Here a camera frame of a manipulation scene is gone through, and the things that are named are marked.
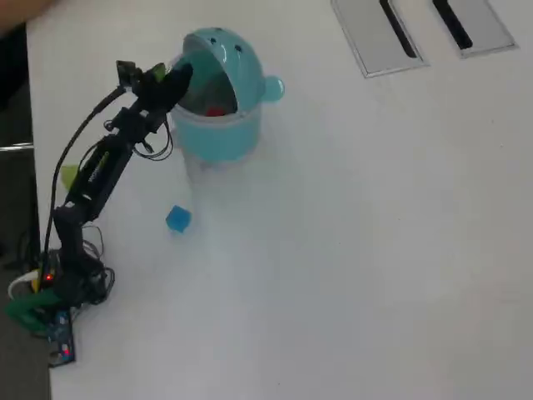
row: yellow object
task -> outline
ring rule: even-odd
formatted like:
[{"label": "yellow object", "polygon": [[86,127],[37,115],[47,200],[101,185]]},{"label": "yellow object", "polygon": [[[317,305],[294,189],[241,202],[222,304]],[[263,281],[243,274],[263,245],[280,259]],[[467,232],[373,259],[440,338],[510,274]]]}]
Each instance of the yellow object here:
[{"label": "yellow object", "polygon": [[61,167],[61,182],[67,190],[70,190],[76,175],[77,165],[63,165]]},{"label": "yellow object", "polygon": [[39,278],[32,280],[32,290],[34,293],[37,293],[39,291]]}]

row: metal slot cover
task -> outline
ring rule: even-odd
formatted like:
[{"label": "metal slot cover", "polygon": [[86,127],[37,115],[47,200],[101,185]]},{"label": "metal slot cover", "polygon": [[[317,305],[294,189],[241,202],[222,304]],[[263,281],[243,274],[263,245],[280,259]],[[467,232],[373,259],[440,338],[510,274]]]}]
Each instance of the metal slot cover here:
[{"label": "metal slot cover", "polygon": [[426,65],[392,0],[331,0],[365,77]]},{"label": "metal slot cover", "polygon": [[487,0],[432,0],[462,57],[516,47]]}]

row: teal container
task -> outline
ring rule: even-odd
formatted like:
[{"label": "teal container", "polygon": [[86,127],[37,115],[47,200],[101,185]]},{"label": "teal container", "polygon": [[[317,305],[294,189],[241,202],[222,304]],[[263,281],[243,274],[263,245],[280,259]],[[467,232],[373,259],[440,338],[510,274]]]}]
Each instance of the teal container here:
[{"label": "teal container", "polygon": [[[172,110],[180,147],[208,163],[243,158],[259,140],[263,102],[280,100],[283,82],[265,77],[252,46],[219,27],[187,35],[173,68],[183,63],[194,73],[187,95]],[[213,110],[226,115],[207,116]]]}]

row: small blue block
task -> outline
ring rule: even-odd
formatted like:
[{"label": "small blue block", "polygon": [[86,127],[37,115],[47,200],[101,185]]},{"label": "small blue block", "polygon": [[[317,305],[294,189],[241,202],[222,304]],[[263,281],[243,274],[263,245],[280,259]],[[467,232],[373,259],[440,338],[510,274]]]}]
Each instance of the small blue block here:
[{"label": "small blue block", "polygon": [[191,223],[192,214],[186,209],[174,206],[167,216],[167,225],[173,231],[183,233]]}]

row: robotic arm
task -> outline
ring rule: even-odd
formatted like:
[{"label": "robotic arm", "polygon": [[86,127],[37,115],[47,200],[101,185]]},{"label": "robotic arm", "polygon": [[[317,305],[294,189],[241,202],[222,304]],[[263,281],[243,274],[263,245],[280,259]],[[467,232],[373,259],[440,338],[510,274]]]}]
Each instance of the robotic arm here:
[{"label": "robotic arm", "polygon": [[[11,301],[6,310],[25,328],[57,343],[63,355],[57,365],[74,361],[70,309],[105,301],[110,288],[106,283],[109,268],[85,251],[83,225],[100,215],[135,146],[141,143],[151,149],[146,136],[156,133],[162,124],[167,125],[167,114],[187,92],[193,72],[190,64],[169,73],[164,64],[158,64],[143,72],[133,62],[117,62],[117,70],[120,86],[95,108],[92,116],[127,89],[137,95],[137,100],[105,124],[111,134],[94,146],[90,158],[78,171],[65,203],[52,210],[51,219],[62,247],[58,251],[48,251],[49,226],[37,292]],[[78,129],[58,166],[87,123]],[[61,348],[66,348],[67,352],[61,352]]]}]

